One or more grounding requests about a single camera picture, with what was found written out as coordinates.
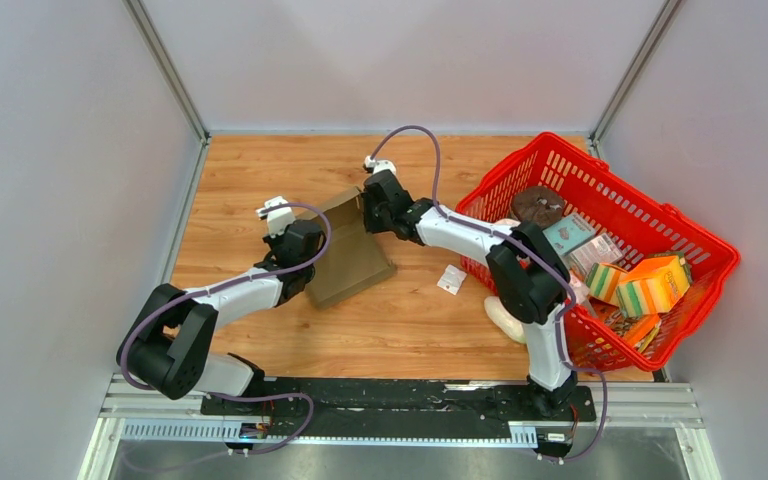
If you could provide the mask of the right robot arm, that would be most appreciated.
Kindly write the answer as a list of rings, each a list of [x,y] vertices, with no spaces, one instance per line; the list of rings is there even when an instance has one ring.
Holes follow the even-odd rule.
[[[458,214],[428,198],[413,199],[390,170],[363,184],[364,225],[403,241],[454,252],[488,268],[504,309],[523,326],[530,358],[532,409],[546,419],[570,405],[577,386],[563,317],[575,304],[570,273],[533,223],[504,227]]]

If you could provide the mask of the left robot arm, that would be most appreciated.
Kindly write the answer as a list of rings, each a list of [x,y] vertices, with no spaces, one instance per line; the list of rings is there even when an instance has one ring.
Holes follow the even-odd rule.
[[[156,287],[116,354],[123,378],[170,400],[201,392],[227,398],[243,415],[259,411],[266,390],[254,380],[255,367],[235,355],[212,353],[214,334],[301,293],[331,234],[328,222],[295,220],[282,233],[265,236],[267,255],[238,276],[198,288]]]

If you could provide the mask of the brown cardboard box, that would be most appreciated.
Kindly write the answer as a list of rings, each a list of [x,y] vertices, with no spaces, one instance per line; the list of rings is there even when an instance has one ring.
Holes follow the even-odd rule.
[[[361,190],[355,186],[325,201],[320,209],[332,227],[330,246],[315,263],[305,287],[312,306],[329,309],[395,275],[397,268],[364,225]]]

